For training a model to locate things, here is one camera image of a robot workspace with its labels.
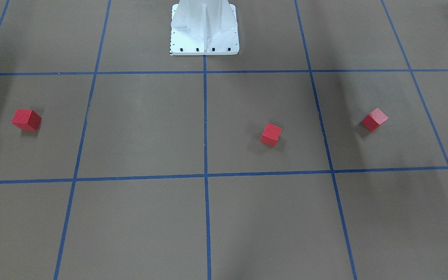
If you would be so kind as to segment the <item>red cube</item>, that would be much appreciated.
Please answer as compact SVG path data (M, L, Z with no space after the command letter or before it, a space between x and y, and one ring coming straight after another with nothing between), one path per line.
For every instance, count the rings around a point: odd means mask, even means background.
M376 108L370 112L362 121L362 125L368 131L375 131L379 126L388 120L388 116L380 109Z
M275 147L279 141L282 128L272 123L267 123L260 137L260 142L270 147Z

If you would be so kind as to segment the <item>white pedestal column base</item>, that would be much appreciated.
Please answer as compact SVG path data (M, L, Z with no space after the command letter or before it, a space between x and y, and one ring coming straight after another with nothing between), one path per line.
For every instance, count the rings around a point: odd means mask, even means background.
M235 5L227 0L180 0L172 5L170 55L219 56L239 52Z

